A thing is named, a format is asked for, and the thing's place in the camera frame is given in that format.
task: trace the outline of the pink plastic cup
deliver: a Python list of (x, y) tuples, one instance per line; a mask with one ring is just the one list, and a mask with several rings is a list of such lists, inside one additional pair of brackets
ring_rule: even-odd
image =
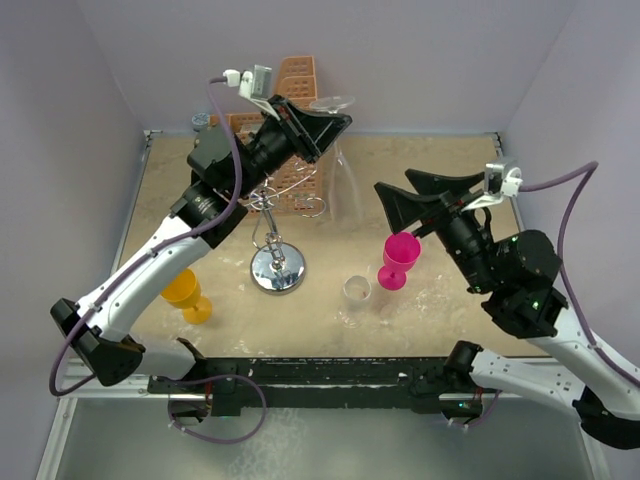
[(407, 283), (407, 273), (422, 252), (420, 241), (408, 232), (391, 235), (384, 242), (384, 267), (378, 271), (378, 283), (387, 290), (400, 290)]

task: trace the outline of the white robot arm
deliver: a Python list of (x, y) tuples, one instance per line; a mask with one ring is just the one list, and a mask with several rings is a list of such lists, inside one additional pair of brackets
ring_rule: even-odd
[[(77, 302), (60, 299), (51, 308), (65, 345), (103, 385), (133, 373), (184, 378), (196, 362), (191, 344), (184, 339), (143, 344), (130, 335), (134, 322), (178, 274), (216, 248), (245, 217), (247, 208), (234, 198), (246, 198), (294, 155), (315, 163), (351, 124), (348, 115), (302, 111), (279, 95), (267, 99), (269, 78), (269, 69), (256, 66), (243, 74), (227, 70), (211, 81), (239, 86), (240, 95), (264, 112), (260, 130), (247, 145), (226, 125), (200, 131), (187, 158), (191, 185), (159, 229), (105, 283)], [(49, 382), (58, 396), (69, 393), (55, 385), (63, 353)]]
[[(405, 173), (418, 194), (375, 185), (391, 230), (398, 233), (419, 221), (414, 236), (435, 233), (466, 278), (468, 291), (491, 293), (482, 307), (493, 322), (562, 365), (549, 374), (461, 341), (449, 356), (449, 367), (480, 387), (569, 411), (587, 433), (609, 445), (640, 447), (638, 368), (585, 331), (573, 307), (553, 287), (562, 260), (547, 236), (525, 230), (497, 242), (492, 238), (487, 207), (517, 195), (522, 180), (515, 162), (502, 159), (468, 177)], [(470, 190), (482, 181), (483, 191)], [(484, 211), (484, 225), (477, 221), (476, 209)]]

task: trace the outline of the purple cable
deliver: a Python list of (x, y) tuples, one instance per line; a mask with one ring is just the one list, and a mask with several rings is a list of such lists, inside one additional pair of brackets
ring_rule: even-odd
[[(225, 83), (226, 81), (227, 79), (225, 77), (215, 77), (209, 80), (207, 84), (207, 94), (209, 95), (209, 99), (211, 100), (211, 104), (213, 105), (213, 109), (215, 110), (216, 115), (218, 115), (218, 118), (224, 118), (224, 114), (220, 110), (220, 107), (218, 106), (218, 102), (216, 102), (211, 86), (215, 83)], [(202, 233), (208, 230), (211, 230), (212, 228), (215, 228), (220, 223), (224, 222), (227, 218), (229, 218), (229, 215), (231, 215), (231, 213), (233, 212), (233, 209), (236, 207), (236, 203), (240, 198), (240, 190), (242, 188), (242, 164), (240, 163), (240, 152), (238, 151), (238, 145), (235, 142), (235, 137), (233, 135), (233, 132), (231, 131), (231, 127), (229, 126), (229, 124), (227, 124), (227, 122), (220, 122), (220, 125), (222, 126), (222, 129), (224, 130), (225, 134), (227, 135), (227, 138), (229, 139), (229, 143), (231, 146), (231, 156), (233, 158), (233, 173), (235, 175), (235, 185), (233, 187), (233, 193), (231, 195), (231, 199), (229, 200), (229, 204), (222, 211), (222, 213), (220, 213), (220, 215), (215, 217), (210, 222), (204, 225), (201, 225), (199, 227), (196, 227), (193, 230), (190, 230), (186, 233), (176, 235), (175, 237), (172, 237), (172, 238), (168, 238), (167, 240), (164, 240), (158, 243), (155, 247), (153, 247), (150, 253), (145, 253), (140, 257), (138, 257), (131, 265), (129, 265), (126, 269), (124, 269), (122, 273), (120, 273), (120, 275), (118, 275), (115, 278), (115, 280), (113, 280), (113, 282), (111, 282), (111, 284), (107, 288), (104, 289), (104, 291), (98, 296), (98, 298), (96, 298), (94, 302), (94, 306), (96, 308), (102, 305), (105, 302), (105, 300), (109, 297), (109, 295), (111, 295), (115, 291), (115, 289), (118, 288), (126, 278), (128, 278), (133, 272), (135, 272), (138, 268), (140, 268), (140, 266), (143, 265), (149, 258), (153, 258), (157, 253), (160, 252), (160, 250), (176, 242), (179, 242), (180, 240), (184, 240), (185, 238), (196, 237), (198, 235), (201, 235)], [(60, 369), (60, 365), (62, 364), (62, 360), (64, 359), (64, 355), (67, 352), (67, 349), (71, 346), (71, 343), (75, 340), (76, 336), (78, 335), (78, 332), (82, 329), (82, 327), (89, 320), (91, 320), (91, 317), (93, 317), (94, 312), (95, 312), (94, 309), (89, 309), (78, 320), (78, 322), (73, 326), (71, 331), (67, 334), (66, 338), (64, 339), (64, 343), (62, 344), (62, 348), (60, 349), (60, 351), (58, 352), (58, 355), (53, 361), (53, 365), (51, 367), (51, 373), (49, 374), (49, 392), (51, 392), (51, 394), (56, 397), (63, 397), (65, 395), (68, 395), (69, 393), (74, 392), (78, 388), (85, 385), (87, 382), (96, 378), (96, 374), (93, 373), (88, 377), (83, 378), (78, 383), (72, 385), (67, 389), (58, 390), (56, 386), (56, 377), (58, 376), (58, 370)]]
[(208, 377), (208, 378), (203, 378), (199, 380), (190, 380), (186, 382), (175, 381), (175, 380), (171, 380), (169, 378), (164, 378), (164, 377), (163, 377), (163, 380), (167, 380), (173, 383), (174, 385), (189, 386), (189, 385), (201, 385), (203, 383), (215, 382), (218, 380), (224, 380), (229, 378), (235, 378), (236, 380), (240, 380), (244, 383), (251, 385), (255, 389), (255, 391), (258, 392), (258, 395), (260, 396), (260, 401), (262, 402), (262, 413), (260, 414), (260, 420), (258, 421), (258, 424), (254, 427), (253, 430), (251, 430), (249, 433), (242, 435), (241, 437), (229, 438), (229, 439), (209, 437), (207, 435), (202, 435), (201, 433), (194, 432), (193, 430), (188, 429), (178, 421), (178, 419), (173, 415), (173, 413), (171, 413), (171, 401), (169, 401), (167, 403), (167, 413), (169, 414), (169, 420), (171, 421), (171, 425), (173, 425), (175, 428), (177, 428), (181, 432), (184, 432), (187, 435), (191, 435), (192, 437), (197, 438), (198, 440), (204, 440), (205, 442), (215, 443), (218, 445), (234, 445), (236, 443), (244, 442), (245, 440), (248, 440), (249, 438), (253, 437), (256, 433), (258, 433), (258, 430), (260, 430), (260, 428), (262, 427), (262, 424), (267, 418), (267, 399), (265, 398), (264, 392), (260, 389), (258, 384), (253, 380), (251, 380), (250, 378), (231, 373), (228, 375), (216, 375), (214, 377)]
[[(561, 177), (556, 178), (555, 180), (551, 180), (549, 182), (540, 183), (538, 185), (530, 185), (528, 187), (521, 187), (521, 192), (538, 192), (540, 190), (545, 190), (547, 188), (555, 187), (557, 185), (561, 185), (563, 183), (568, 182), (580, 175), (584, 175), (580, 183), (576, 187), (573, 195), (571, 195), (571, 199), (567, 205), (566, 210), (564, 211), (564, 215), (562, 216), (562, 221), (560, 222), (560, 231), (558, 233), (558, 256), (561, 259), (564, 259), (564, 237), (567, 231), (567, 224), (569, 223), (569, 217), (571, 216), (571, 212), (573, 211), (573, 207), (578, 200), (578, 197), (582, 193), (584, 186), (587, 184), (593, 173), (598, 168), (598, 162), (590, 162), (586, 165), (574, 170), (573, 172), (567, 173)], [(562, 277), (562, 281), (564, 282), (564, 286), (567, 289), (567, 295), (569, 295), (569, 299), (573, 305), (573, 308), (576, 311), (576, 316), (578, 317), (578, 322), (584, 331), (587, 340), (589, 340), (589, 344), (591, 344), (593, 350), (598, 354), (598, 356), (602, 359), (604, 363), (606, 363), (614, 372), (620, 375), (625, 380), (629, 381), (636, 387), (640, 387), (640, 379), (628, 373), (622, 367), (620, 367), (616, 362), (614, 362), (609, 355), (606, 354), (604, 350), (597, 346), (596, 338), (591, 331), (591, 327), (589, 327), (589, 322), (587, 321), (587, 317), (582, 311), (582, 307), (578, 302), (578, 298), (576, 297), (575, 291), (571, 286), (571, 282), (569, 281), (569, 275), (567, 274), (567, 270), (564, 266), (564, 263), (560, 267), (560, 276)]]

